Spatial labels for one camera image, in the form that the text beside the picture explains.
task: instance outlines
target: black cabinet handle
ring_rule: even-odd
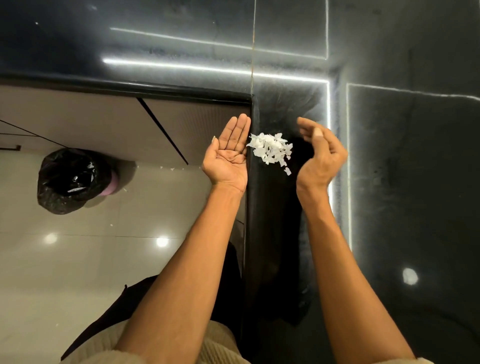
[[[0,150],[13,150],[14,152],[20,152],[22,146],[16,146],[15,148],[0,148]]]

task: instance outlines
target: ribbed fabric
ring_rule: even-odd
[[[62,364],[146,364],[137,355],[113,350],[128,320],[94,335],[71,353]],[[197,364],[249,364],[240,355],[235,338],[228,327],[210,321]],[[425,359],[389,360],[380,364],[433,364]]]

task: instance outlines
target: fingernail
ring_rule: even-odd
[[[314,128],[313,129],[313,136],[323,136],[324,133],[322,132],[322,130],[320,128]]]

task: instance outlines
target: tile floor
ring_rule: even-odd
[[[201,211],[198,167],[132,168],[116,194],[68,215],[36,201],[42,156],[0,151],[0,363],[56,363],[125,284],[158,274]],[[244,212],[238,218],[243,221]],[[157,238],[168,238],[158,246]]]

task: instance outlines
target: person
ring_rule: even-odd
[[[122,294],[105,313],[107,319],[100,320],[101,330],[97,322],[94,331],[87,329],[76,340],[62,357],[65,364],[247,363],[236,345],[235,320],[219,323],[214,313],[228,239],[247,186],[250,124],[245,114],[233,117],[220,137],[212,139],[203,161],[212,189],[185,241],[157,277],[126,289],[136,291]],[[337,363],[429,363],[415,358],[333,216],[327,187],[347,160],[346,149],[320,124],[298,118],[298,125],[314,156],[298,173],[297,196],[308,221],[325,326]]]

